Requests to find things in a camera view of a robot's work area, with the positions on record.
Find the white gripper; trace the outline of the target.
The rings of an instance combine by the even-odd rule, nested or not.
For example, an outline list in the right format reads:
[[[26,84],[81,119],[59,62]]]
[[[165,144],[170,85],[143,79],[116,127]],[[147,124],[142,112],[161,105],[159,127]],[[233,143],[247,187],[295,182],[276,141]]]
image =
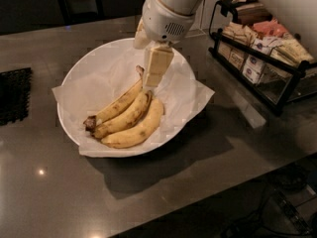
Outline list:
[[[146,0],[133,46],[142,50],[150,42],[179,42],[195,19],[193,0]],[[154,43],[145,50],[144,86],[157,87],[174,57],[172,47]]]

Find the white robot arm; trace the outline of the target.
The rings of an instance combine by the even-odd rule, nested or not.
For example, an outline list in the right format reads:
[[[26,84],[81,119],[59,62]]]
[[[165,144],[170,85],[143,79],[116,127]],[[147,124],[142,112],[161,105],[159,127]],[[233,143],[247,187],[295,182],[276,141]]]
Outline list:
[[[144,49],[143,84],[156,87],[171,64],[171,45],[193,25],[203,0],[146,0],[134,47]],[[259,0],[291,34],[298,34],[308,52],[317,56],[317,0]]]

